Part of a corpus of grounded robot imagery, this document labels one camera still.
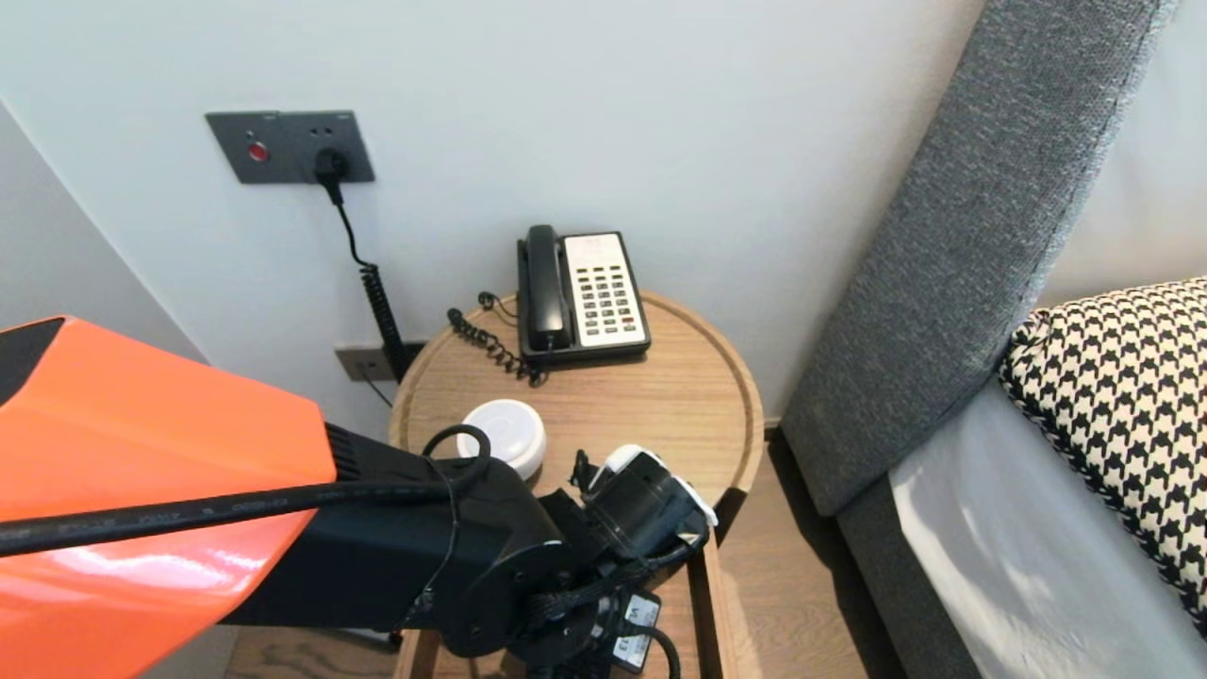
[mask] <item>white bed sheet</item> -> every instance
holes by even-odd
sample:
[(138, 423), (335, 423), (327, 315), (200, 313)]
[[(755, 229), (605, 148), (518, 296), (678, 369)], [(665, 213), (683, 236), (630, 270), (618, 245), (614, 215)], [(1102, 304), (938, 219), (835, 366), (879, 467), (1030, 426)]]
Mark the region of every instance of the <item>white bed sheet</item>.
[(1207, 642), (1148, 557), (996, 382), (890, 480), (986, 678), (1207, 677)]

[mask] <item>gray upholstered headboard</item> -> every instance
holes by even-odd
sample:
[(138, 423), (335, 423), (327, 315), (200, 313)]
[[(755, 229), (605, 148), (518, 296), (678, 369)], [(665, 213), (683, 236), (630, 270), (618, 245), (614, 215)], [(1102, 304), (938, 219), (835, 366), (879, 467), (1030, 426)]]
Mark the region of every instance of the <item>gray upholstered headboard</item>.
[(835, 514), (989, 380), (1174, 0), (990, 0), (783, 418)]

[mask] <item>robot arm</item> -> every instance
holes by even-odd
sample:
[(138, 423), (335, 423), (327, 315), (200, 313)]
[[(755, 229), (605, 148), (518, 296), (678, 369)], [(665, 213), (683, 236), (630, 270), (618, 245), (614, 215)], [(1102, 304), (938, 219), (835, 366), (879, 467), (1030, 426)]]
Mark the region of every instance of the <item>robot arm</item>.
[[(456, 434), (479, 458), (427, 457)], [(579, 453), (582, 505), (537, 499), (473, 428), (406, 453), (70, 317), (0, 332), (0, 649), (57, 645), (69, 621), (111, 675), (215, 621), (435, 628), (462, 656), (555, 665), (614, 636), (614, 599), (716, 522), (636, 447), (602, 469)]]

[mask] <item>bed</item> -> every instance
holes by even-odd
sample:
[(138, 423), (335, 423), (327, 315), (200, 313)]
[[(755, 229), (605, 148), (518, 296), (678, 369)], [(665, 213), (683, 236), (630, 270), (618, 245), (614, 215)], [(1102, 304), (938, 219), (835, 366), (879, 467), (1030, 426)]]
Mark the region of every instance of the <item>bed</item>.
[(911, 677), (1207, 675), (1164, 572), (998, 384), (1173, 16), (986, 5), (785, 414)]

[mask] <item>wooden floor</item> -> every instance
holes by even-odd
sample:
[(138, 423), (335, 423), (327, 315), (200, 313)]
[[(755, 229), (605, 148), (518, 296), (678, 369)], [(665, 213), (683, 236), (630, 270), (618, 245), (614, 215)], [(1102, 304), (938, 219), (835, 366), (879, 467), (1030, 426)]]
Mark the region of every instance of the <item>wooden floor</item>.
[[(833, 520), (772, 444), (721, 549), (742, 679), (904, 677)], [(245, 628), (229, 679), (392, 675), (396, 656), (334, 632)]]

